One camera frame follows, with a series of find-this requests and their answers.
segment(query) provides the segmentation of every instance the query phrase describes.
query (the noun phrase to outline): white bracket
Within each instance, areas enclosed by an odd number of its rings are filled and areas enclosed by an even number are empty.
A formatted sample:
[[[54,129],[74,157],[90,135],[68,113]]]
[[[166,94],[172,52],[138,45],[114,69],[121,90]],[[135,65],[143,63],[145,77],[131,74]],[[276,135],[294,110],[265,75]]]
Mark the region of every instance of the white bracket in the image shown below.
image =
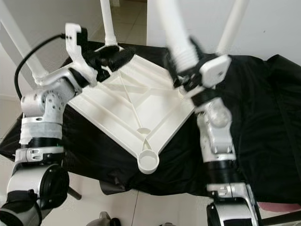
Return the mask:
[[[212,87],[222,82],[226,77],[230,64],[231,58],[228,55],[222,55],[204,63],[199,70],[203,85]]]
[[[73,61],[74,69],[89,82],[91,87],[97,85],[97,70],[90,67],[82,56],[81,46],[77,45],[77,33],[81,33],[81,27],[78,24],[66,23],[66,49]]]

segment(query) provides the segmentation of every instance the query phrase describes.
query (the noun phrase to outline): white pipe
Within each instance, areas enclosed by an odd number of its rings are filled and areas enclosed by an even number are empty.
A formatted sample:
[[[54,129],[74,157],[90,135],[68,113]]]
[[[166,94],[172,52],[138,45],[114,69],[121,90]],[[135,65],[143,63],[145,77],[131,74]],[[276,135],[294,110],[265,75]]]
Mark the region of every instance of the white pipe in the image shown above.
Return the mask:
[[[218,44],[216,50],[218,54],[223,55],[230,50],[235,40],[235,37],[239,31],[239,27],[243,20],[249,1],[250,0],[236,0],[234,2],[225,29],[223,31],[220,43]]]
[[[3,0],[0,0],[0,21],[7,30],[21,56],[25,57],[31,51],[31,46],[27,42]],[[35,54],[32,55],[26,63],[32,72],[34,81],[39,85],[43,78],[48,74],[48,71],[45,70]]]
[[[194,46],[189,40],[177,0],[157,0],[161,22],[166,32],[166,44],[182,72],[198,63]]]
[[[105,31],[105,45],[117,45],[116,36],[114,33],[112,14],[110,8],[110,0],[100,0],[103,13],[103,25]]]

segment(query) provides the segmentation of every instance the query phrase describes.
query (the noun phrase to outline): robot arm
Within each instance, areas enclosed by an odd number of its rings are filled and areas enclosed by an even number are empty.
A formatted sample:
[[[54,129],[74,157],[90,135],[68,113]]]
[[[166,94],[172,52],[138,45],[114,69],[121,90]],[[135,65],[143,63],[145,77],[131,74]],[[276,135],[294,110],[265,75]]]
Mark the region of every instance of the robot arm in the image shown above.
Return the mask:
[[[108,46],[82,56],[80,40],[87,41],[86,30],[67,24],[66,47],[73,63],[49,74],[40,89],[21,99],[21,148],[16,150],[7,202],[0,209],[0,221],[8,226],[39,226],[66,200],[69,176],[62,168],[65,106],[84,87],[107,79],[135,54],[132,49]]]
[[[260,213],[251,187],[238,171],[230,133],[232,116],[215,90],[224,80],[231,58],[228,55],[203,54],[189,38],[180,10],[174,0],[158,0],[158,9],[166,31],[165,65],[174,87],[184,89],[195,105],[208,196],[214,202],[207,207],[210,226],[259,226]]]

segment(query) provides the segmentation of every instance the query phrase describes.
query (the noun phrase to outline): cable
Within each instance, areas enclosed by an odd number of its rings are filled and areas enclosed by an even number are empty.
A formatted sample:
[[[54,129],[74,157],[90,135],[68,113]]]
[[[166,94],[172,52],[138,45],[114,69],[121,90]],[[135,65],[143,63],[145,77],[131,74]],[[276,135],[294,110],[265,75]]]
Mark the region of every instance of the cable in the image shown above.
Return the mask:
[[[22,98],[22,93],[20,91],[20,87],[19,87],[19,74],[20,74],[20,71],[22,69],[22,67],[24,66],[24,64],[26,63],[26,61],[38,50],[40,49],[41,47],[45,46],[47,43],[55,40],[55,39],[58,39],[58,38],[61,38],[61,39],[65,39],[66,36],[65,34],[58,34],[58,35],[55,35],[45,41],[43,41],[42,43],[40,43],[37,47],[35,47],[32,51],[29,52],[29,54],[26,55],[26,57],[24,57],[24,59],[21,61],[21,63],[19,64],[19,66],[17,67],[16,69],[16,72],[15,72],[15,89],[16,89],[16,92],[18,94],[18,97],[19,99]]]

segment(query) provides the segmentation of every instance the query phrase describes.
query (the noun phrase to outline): tile floor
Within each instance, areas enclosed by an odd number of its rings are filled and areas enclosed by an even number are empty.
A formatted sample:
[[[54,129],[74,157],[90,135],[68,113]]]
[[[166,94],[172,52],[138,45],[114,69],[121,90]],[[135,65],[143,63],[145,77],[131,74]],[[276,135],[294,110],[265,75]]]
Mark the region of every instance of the tile floor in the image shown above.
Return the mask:
[[[146,45],[147,3],[122,0],[120,7],[112,7],[112,20],[117,41]],[[103,24],[91,40],[104,41]]]
[[[20,112],[18,101],[0,99],[0,139],[4,138]],[[8,172],[12,168],[13,163],[0,156],[0,205],[5,201],[6,186],[10,178]],[[208,198],[189,194],[153,196],[135,190],[106,196],[97,180],[72,173],[70,178],[71,187],[82,194],[82,200],[77,201],[68,196],[66,202],[60,208],[54,209],[43,221],[43,226],[85,226],[97,219],[101,211],[107,211],[111,217],[119,218],[122,226],[158,226],[165,222],[172,222],[177,226],[207,225],[206,205],[210,202]],[[261,213],[263,218],[278,215],[266,211]]]
[[[112,8],[113,25],[118,42],[146,45],[147,3],[121,1]],[[104,29],[92,35],[92,40],[104,41]],[[20,114],[18,101],[0,100],[0,142]],[[0,156],[0,204],[5,201],[6,186],[13,163]],[[206,206],[211,201],[189,194],[152,196],[135,190],[106,196],[99,182],[70,173],[71,186],[82,194],[77,201],[68,196],[66,202],[43,221],[43,226],[85,226],[97,219],[101,211],[118,217],[122,226],[158,226],[172,222],[177,226],[206,226]],[[277,214],[262,211],[264,218]]]

